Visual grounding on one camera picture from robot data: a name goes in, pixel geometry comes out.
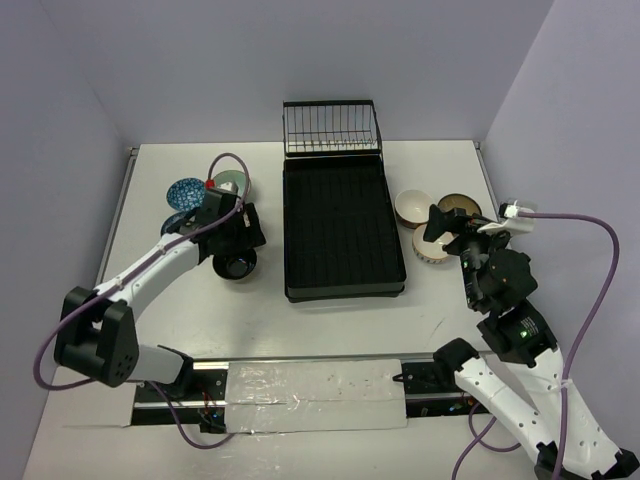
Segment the black bowl tan outside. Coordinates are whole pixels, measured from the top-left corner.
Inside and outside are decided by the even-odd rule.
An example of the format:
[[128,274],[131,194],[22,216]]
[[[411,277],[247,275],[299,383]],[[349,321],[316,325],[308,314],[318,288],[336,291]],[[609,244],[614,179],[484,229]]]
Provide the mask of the black bowl tan outside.
[[216,255],[212,259],[214,272],[224,280],[242,280],[249,276],[257,265],[254,249],[229,255]]

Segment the blue and white floral bowl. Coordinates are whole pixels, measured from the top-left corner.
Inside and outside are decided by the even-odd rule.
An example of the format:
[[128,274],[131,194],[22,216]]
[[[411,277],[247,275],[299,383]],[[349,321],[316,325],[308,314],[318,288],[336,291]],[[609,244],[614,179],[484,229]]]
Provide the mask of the blue and white floral bowl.
[[169,235],[171,238],[188,237],[194,231],[192,226],[194,216],[193,210],[178,212],[170,216],[164,221],[160,235],[162,237]]

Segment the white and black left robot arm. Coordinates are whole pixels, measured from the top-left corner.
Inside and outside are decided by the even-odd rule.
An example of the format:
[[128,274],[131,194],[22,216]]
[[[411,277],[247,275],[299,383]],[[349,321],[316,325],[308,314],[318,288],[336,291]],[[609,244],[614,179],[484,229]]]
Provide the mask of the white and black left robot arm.
[[218,189],[176,220],[158,243],[128,269],[91,289],[76,287],[64,298],[55,335],[55,362],[88,381],[118,387],[150,381],[172,398],[195,386],[193,359],[166,346],[142,345],[136,321],[175,280],[211,260],[224,279],[246,277],[266,238],[252,203]]

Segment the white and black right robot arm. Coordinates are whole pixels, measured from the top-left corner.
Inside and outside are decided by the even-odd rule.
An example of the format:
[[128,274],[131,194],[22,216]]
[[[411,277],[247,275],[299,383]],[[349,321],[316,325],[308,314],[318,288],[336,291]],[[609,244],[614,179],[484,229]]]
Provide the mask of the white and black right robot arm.
[[531,232],[541,216],[517,201],[502,204],[499,216],[492,221],[433,205],[423,239],[433,243],[452,234],[442,249],[460,260],[467,306],[485,317],[477,328],[525,393],[509,387],[461,338],[434,353],[436,383],[478,400],[525,450],[537,478],[625,479],[638,471],[638,458],[607,436],[570,378],[598,309],[591,308],[569,352],[562,353],[528,299],[538,287],[530,257],[508,246],[513,236]]

